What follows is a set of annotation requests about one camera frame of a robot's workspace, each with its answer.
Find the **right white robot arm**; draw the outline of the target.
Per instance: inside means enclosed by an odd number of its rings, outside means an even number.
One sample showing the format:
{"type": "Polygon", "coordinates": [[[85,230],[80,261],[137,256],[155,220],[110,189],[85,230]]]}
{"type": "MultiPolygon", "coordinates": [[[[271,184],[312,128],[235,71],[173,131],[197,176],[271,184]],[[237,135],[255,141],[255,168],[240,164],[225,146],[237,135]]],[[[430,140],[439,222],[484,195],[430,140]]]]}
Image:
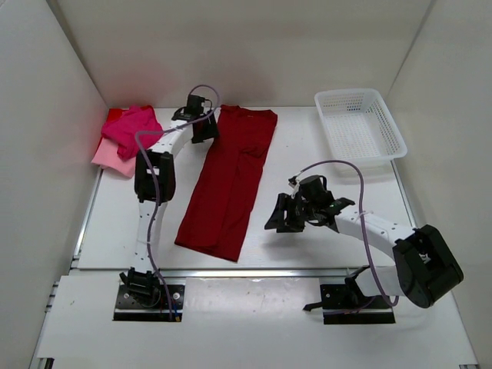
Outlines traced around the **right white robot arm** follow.
{"type": "Polygon", "coordinates": [[[355,210],[355,202],[335,198],[327,179],[312,175],[291,179],[294,192],[280,193],[265,229],[300,233],[306,224],[329,228],[363,242],[365,251],[376,248],[394,261],[374,266],[373,258],[345,278],[345,301],[362,308],[372,297],[405,296],[419,308],[433,306],[464,280],[464,273],[442,234],[426,224],[412,228],[375,214],[355,210]]]}

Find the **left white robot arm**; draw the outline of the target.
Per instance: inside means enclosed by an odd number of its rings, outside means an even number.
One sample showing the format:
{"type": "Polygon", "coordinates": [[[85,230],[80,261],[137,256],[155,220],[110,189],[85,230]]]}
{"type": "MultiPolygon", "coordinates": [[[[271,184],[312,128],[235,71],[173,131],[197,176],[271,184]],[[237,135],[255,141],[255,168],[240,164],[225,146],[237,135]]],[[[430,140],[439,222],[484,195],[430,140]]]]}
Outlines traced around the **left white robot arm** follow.
{"type": "Polygon", "coordinates": [[[164,212],[176,190],[175,157],[188,142],[202,143],[219,136],[216,108],[210,99],[192,92],[186,105],[173,114],[170,128],[135,134],[138,233],[131,267],[120,278],[128,293],[145,307],[170,295],[155,259],[164,212]]]}

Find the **dark red t shirt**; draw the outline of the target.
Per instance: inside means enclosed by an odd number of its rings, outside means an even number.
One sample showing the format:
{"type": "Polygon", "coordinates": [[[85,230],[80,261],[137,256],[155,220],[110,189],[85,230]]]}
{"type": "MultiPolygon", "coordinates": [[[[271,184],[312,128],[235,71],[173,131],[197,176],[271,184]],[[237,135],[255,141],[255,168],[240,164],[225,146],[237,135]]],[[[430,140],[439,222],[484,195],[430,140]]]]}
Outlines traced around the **dark red t shirt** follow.
{"type": "Polygon", "coordinates": [[[223,105],[175,239],[177,246],[236,262],[278,123],[271,110],[223,105]]]}

